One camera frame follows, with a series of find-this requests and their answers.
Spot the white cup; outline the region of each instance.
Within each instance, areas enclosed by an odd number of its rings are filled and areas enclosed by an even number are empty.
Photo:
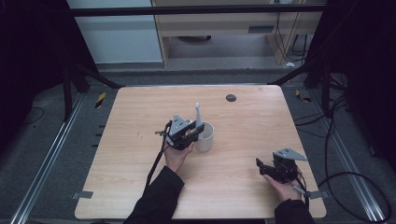
[[[213,125],[208,122],[202,122],[205,125],[204,131],[202,132],[202,139],[198,139],[198,141],[194,144],[195,149],[201,152],[208,151],[212,148],[213,144],[213,134],[215,133],[215,129]]]

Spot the background table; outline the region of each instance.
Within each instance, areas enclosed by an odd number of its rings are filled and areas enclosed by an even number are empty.
[[[226,96],[234,94],[235,102]],[[179,114],[215,128],[213,147],[194,150],[179,175],[186,183],[174,218],[269,218],[279,204],[259,174],[255,159],[273,165],[272,152],[291,147],[304,155],[282,90],[278,86],[132,87],[119,90],[92,163],[76,217],[127,218],[141,197],[160,150],[155,134]],[[308,190],[318,189],[309,163],[297,161]],[[154,179],[164,166],[160,161]],[[313,217],[324,217],[321,199],[310,202]]]

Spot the person's right arm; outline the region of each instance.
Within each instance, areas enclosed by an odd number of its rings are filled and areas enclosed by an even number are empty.
[[[281,184],[271,176],[264,175],[267,182],[276,190],[281,204],[275,209],[276,224],[314,224],[315,221],[309,213],[308,208],[302,201],[301,193],[294,189],[295,183]]]

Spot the person's right hand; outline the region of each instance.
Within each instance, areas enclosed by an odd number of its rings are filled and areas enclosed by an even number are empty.
[[[291,200],[301,200],[302,195],[301,193],[297,192],[297,190],[294,189],[293,185],[300,187],[299,183],[297,180],[293,180],[289,183],[281,184],[274,180],[271,176],[269,175],[264,175],[265,180],[275,189],[277,196],[279,197],[279,200],[283,203],[287,201],[288,199]]]

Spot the white marker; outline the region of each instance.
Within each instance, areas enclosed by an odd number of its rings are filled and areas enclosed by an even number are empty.
[[[199,112],[199,103],[195,104],[195,110],[197,111],[197,118],[196,118],[196,122],[195,122],[195,127],[199,127],[199,126],[201,126],[201,114]],[[202,133],[199,133],[198,139],[203,139],[203,134]]]

